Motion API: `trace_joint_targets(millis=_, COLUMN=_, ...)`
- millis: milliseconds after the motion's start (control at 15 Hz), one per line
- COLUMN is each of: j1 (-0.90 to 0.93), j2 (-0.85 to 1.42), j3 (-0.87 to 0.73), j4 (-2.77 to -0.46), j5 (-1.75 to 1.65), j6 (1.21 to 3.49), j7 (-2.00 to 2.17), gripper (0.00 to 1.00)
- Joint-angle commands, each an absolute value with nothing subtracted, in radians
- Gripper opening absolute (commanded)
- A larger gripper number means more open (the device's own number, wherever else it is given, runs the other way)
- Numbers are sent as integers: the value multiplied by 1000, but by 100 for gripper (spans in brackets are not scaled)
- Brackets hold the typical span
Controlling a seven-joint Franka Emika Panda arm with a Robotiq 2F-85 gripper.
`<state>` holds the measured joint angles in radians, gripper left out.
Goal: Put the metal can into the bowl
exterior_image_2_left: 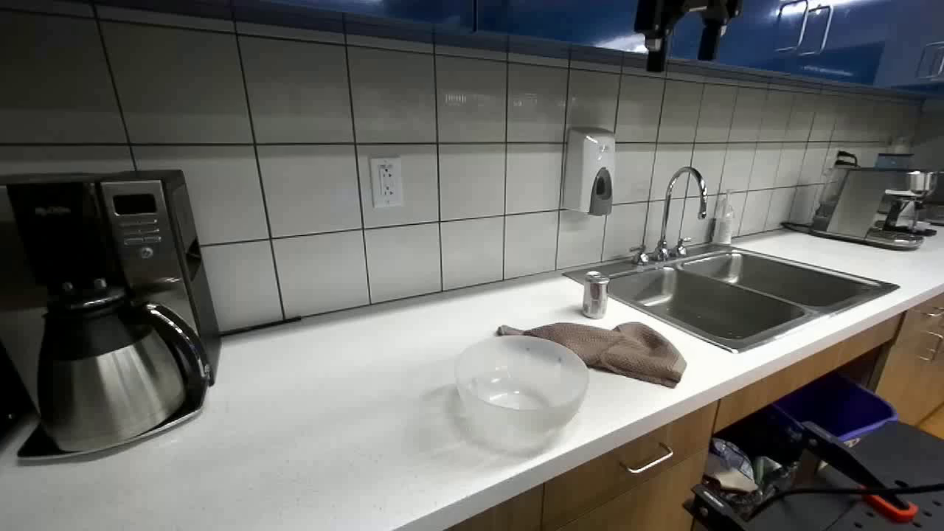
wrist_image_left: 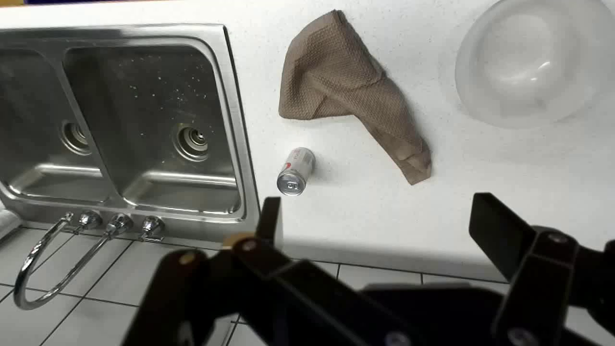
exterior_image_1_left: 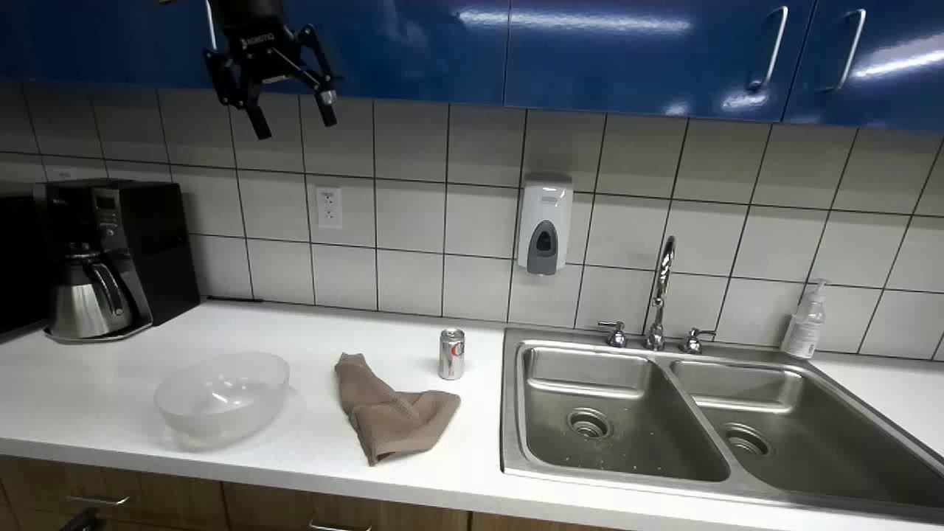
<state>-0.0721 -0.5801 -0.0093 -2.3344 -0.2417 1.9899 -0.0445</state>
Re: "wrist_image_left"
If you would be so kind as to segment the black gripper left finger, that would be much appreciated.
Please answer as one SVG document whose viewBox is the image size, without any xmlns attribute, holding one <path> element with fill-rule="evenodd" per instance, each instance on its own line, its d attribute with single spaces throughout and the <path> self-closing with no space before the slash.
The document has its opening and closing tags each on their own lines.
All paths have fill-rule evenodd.
<svg viewBox="0 0 615 346">
<path fill-rule="evenodd" d="M 407 325 L 307 259 L 274 248 L 280 202 L 226 250 L 176 250 L 155 267 L 120 346 L 203 346 L 239 315 L 268 346 L 411 346 Z"/>
</svg>

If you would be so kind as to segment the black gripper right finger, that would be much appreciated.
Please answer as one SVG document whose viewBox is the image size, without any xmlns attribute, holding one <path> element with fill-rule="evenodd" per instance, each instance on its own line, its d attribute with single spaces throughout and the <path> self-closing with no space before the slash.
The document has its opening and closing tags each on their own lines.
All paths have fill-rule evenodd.
<svg viewBox="0 0 615 346">
<path fill-rule="evenodd" d="M 499 346 L 593 346 L 564 328 L 568 307 L 615 332 L 610 240 L 591 250 L 562 230 L 532 227 L 491 192 L 472 196 L 468 234 L 509 282 L 491 325 Z"/>
</svg>

